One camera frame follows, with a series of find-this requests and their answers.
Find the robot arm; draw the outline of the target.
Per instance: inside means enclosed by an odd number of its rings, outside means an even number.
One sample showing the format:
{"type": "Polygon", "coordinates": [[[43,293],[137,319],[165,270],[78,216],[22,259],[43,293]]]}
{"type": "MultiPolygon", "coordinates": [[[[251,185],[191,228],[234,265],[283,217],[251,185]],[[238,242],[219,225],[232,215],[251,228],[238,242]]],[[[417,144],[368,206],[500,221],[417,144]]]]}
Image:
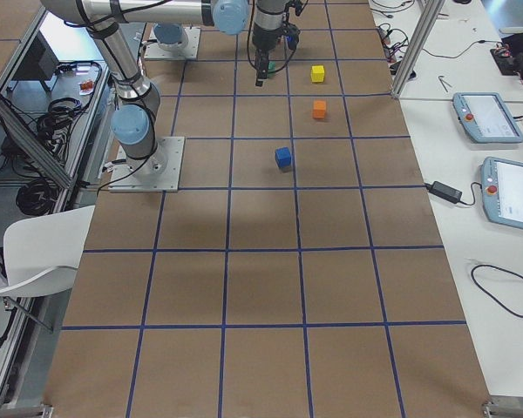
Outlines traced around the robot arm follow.
{"type": "Polygon", "coordinates": [[[202,24],[227,35],[247,30],[247,58],[255,69],[255,85],[263,86],[269,76],[286,65],[272,69],[270,54],[285,40],[294,55],[300,30],[289,15],[300,16],[304,1],[170,1],[156,8],[157,25],[202,24]]]}
{"type": "Polygon", "coordinates": [[[121,106],[112,131],[126,154],[128,171],[140,177],[165,169],[154,132],[160,93],[138,65],[121,24],[200,24],[227,35],[240,33],[247,21],[246,1],[43,1],[54,16],[82,27],[112,73],[121,106]]]}

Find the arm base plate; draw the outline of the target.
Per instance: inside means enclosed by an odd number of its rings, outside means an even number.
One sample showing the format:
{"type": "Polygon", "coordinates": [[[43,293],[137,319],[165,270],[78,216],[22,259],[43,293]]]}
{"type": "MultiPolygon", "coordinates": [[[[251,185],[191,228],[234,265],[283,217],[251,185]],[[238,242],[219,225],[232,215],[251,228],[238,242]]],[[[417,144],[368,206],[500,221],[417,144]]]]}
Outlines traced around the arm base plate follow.
{"type": "Polygon", "coordinates": [[[117,159],[125,162],[112,169],[110,192],[177,192],[184,154],[184,137],[160,137],[157,149],[144,165],[127,159],[120,145],[117,159]]]}
{"type": "Polygon", "coordinates": [[[144,42],[142,57],[153,61],[187,61],[196,60],[200,43],[200,28],[185,26],[180,38],[161,36],[159,41],[155,30],[151,29],[149,38],[144,42]]]}

